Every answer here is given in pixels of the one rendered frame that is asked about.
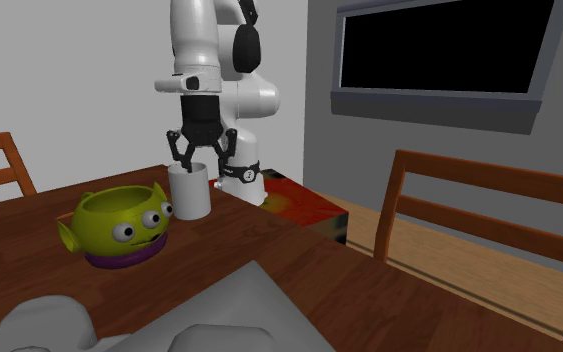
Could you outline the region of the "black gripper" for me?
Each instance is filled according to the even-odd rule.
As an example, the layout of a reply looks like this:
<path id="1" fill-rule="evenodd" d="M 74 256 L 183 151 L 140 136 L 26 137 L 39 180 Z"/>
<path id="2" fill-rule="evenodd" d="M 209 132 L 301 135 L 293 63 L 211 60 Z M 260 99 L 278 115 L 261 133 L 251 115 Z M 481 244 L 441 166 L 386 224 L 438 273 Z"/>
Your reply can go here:
<path id="1" fill-rule="evenodd" d="M 234 128 L 229 128 L 225 132 L 228 145 L 223 149 L 218 142 L 223 133 L 219 97 L 217 95 L 183 95 L 180 103 L 183 120 L 181 131 L 168 130 L 166 132 L 173 160 L 179 162 L 188 173 L 192 173 L 192 157 L 195 147 L 213 146 L 218 156 L 219 178 L 223 177 L 228 159 L 235 155 L 238 132 Z M 188 140 L 184 153 L 178 149 L 181 133 Z"/>

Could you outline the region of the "white cup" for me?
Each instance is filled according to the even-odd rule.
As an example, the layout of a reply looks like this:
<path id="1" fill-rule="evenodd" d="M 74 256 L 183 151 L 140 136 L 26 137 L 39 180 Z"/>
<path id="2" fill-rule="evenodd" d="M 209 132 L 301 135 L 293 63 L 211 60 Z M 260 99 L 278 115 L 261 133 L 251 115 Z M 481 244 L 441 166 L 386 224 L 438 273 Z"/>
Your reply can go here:
<path id="1" fill-rule="evenodd" d="M 198 220 L 211 212 L 208 170 L 205 164 L 192 163 L 189 172 L 180 164 L 168 167 L 174 216 L 180 220 Z"/>

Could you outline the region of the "red patterned robot stand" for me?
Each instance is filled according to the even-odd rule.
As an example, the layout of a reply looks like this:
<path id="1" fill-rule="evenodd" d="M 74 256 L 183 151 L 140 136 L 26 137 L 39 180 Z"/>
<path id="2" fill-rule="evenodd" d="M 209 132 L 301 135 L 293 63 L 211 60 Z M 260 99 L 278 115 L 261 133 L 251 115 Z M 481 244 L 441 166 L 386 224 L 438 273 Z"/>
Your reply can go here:
<path id="1" fill-rule="evenodd" d="M 274 169 L 262 170 L 267 197 L 260 208 L 346 244 L 349 212 Z"/>

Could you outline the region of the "grey lumpy object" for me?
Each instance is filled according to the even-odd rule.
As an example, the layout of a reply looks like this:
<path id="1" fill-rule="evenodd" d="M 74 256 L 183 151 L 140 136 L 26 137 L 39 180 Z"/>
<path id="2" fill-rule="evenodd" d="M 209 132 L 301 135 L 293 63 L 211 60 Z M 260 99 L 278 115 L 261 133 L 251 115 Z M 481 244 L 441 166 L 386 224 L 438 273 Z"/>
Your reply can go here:
<path id="1" fill-rule="evenodd" d="M 0 352 L 336 352 L 255 261 L 133 334 L 100 339 L 68 296 L 25 301 L 0 322 Z"/>

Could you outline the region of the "brown wooden chair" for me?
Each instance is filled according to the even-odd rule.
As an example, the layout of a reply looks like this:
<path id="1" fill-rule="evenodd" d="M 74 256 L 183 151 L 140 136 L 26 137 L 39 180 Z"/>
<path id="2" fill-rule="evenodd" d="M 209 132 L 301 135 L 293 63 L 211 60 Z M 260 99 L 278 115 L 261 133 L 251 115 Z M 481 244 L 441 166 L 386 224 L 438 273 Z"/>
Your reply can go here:
<path id="1" fill-rule="evenodd" d="M 10 132 L 0 132 L 0 150 L 9 166 L 0 169 L 0 185 L 16 182 L 24 196 L 37 193 Z"/>
<path id="2" fill-rule="evenodd" d="M 563 204 L 562 175 L 398 150 L 376 231 L 375 259 L 386 261 L 395 215 L 400 213 L 563 262 L 563 236 L 405 196 L 401 191 L 408 173 Z"/>

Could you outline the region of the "brown wooden table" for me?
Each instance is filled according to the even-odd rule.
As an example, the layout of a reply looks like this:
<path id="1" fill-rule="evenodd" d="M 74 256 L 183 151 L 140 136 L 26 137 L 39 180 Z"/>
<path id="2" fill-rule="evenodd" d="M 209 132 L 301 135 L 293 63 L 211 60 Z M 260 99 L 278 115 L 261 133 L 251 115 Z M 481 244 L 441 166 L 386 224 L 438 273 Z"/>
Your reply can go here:
<path id="1" fill-rule="evenodd" d="M 96 332 L 134 332 L 249 262 L 258 263 L 336 352 L 563 352 L 563 342 L 227 195 L 130 268 L 92 267 L 66 250 L 56 221 L 87 191 L 166 185 L 163 165 L 0 202 L 0 320 L 61 294 Z"/>

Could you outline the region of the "dark window with grey frame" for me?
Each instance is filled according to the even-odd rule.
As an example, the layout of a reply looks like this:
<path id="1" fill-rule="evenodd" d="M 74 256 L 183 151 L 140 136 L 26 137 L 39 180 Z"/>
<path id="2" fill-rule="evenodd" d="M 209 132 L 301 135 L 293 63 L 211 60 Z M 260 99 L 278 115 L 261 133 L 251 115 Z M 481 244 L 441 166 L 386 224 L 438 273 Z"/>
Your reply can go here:
<path id="1" fill-rule="evenodd" d="M 371 0 L 338 8 L 336 115 L 528 135 L 563 0 Z"/>

